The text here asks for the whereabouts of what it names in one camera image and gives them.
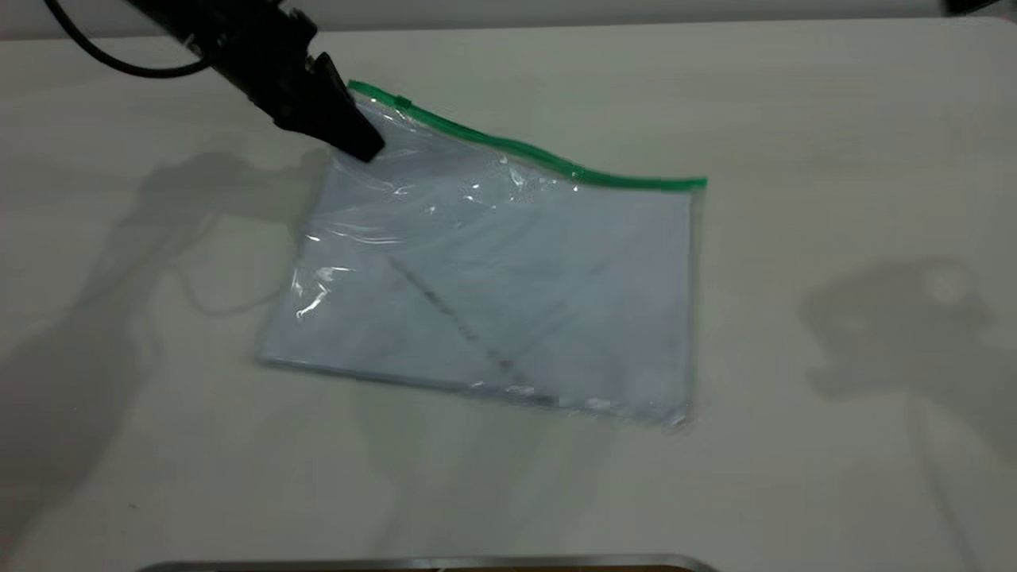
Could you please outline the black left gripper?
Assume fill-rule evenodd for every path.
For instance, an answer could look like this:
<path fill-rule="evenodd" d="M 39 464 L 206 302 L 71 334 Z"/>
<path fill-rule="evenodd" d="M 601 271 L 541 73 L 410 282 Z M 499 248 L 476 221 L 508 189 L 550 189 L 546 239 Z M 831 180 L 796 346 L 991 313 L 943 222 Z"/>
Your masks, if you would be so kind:
<path fill-rule="evenodd" d="M 385 140 L 326 53 L 308 65 L 319 32 L 303 12 L 280 1 L 132 1 L 176 40 L 198 48 L 211 68 L 275 119 L 277 127 L 334 146 L 369 163 Z"/>

